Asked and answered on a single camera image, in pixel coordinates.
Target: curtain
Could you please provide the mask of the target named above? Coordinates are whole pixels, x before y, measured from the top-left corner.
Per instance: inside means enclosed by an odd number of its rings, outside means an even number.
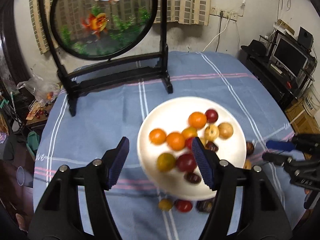
[[[53,0],[44,0],[47,21],[49,22],[50,7]],[[155,23],[160,22],[160,0],[158,0],[158,10]],[[167,1],[167,22],[178,22],[181,24],[198,24],[207,26],[209,23],[209,11],[211,0],[168,0]],[[103,8],[109,21],[109,29],[114,28],[112,16],[117,15],[121,20],[128,20],[129,17],[137,16],[138,9],[146,8],[151,11],[151,0],[120,0],[115,5],[107,5],[106,2],[95,0],[59,0],[55,13],[55,24],[58,30],[67,26],[71,31],[71,38],[80,38],[84,35],[81,26],[81,19],[87,17],[92,5]],[[46,41],[40,11],[37,0],[29,0],[30,16],[35,38],[41,54],[49,50]]]

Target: transparent plastic bag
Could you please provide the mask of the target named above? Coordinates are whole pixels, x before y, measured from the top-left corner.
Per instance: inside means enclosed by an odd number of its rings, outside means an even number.
[[[58,96],[60,87],[56,83],[46,82],[42,77],[32,73],[32,78],[18,83],[17,89],[26,88],[34,95],[41,106],[50,103]]]

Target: computer monitor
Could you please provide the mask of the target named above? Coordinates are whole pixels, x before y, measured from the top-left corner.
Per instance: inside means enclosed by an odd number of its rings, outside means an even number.
[[[273,56],[295,77],[308,62],[307,56],[283,38],[279,39]]]

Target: blue tablecloth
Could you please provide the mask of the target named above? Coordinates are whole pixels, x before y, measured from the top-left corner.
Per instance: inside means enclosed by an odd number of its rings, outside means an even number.
[[[90,73],[77,82],[121,69],[155,65],[156,60],[126,64]],[[293,130],[287,118],[259,81],[234,57],[223,53],[170,52],[168,71],[173,94],[161,80],[124,84],[80,97],[77,114],[71,117],[66,93],[62,91],[50,112],[37,153],[34,178],[34,208],[55,171],[62,164],[85,166],[116,147],[122,136],[130,140],[130,152],[118,183],[106,192],[110,210],[123,239],[198,239],[208,218],[194,207],[182,214],[174,208],[161,212],[157,204],[165,197],[143,173],[137,157],[137,135],[144,118],[160,103],[181,96],[215,101],[228,109],[240,123],[246,140],[254,140],[252,163],[262,163],[267,138],[287,140]],[[303,159],[301,152],[291,152]],[[263,165],[292,225],[304,212],[304,191],[289,184],[281,167]],[[241,209],[241,188],[237,190],[229,232],[237,228]],[[84,189],[79,193],[81,217],[86,232],[92,233]]]

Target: plate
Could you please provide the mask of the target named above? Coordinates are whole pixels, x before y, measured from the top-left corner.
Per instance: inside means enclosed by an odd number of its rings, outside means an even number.
[[[246,158],[244,133],[238,121],[228,110],[205,98],[180,97],[168,100],[153,109],[142,123],[138,133],[137,152],[140,164],[147,177],[170,195],[185,200],[205,200],[215,197],[216,191],[209,189],[203,180],[197,185],[188,183],[183,178],[184,173],[179,172],[177,168],[169,172],[159,172],[156,168],[156,161],[160,154],[169,152],[178,158],[181,154],[188,152],[188,149],[185,148],[175,152],[166,143],[159,146],[154,145],[149,141],[149,133],[155,128],[161,128],[167,134],[173,131],[182,132],[183,129],[189,126],[188,117],[190,114],[196,111],[205,113],[209,108],[213,108],[218,112],[219,118],[215,125],[229,122],[234,130],[229,139],[217,138],[214,141],[219,147],[217,151],[218,157],[221,160],[227,160],[238,168],[242,168],[244,165]],[[199,137],[204,136],[205,127],[198,130]],[[200,175],[198,167],[195,173]]]

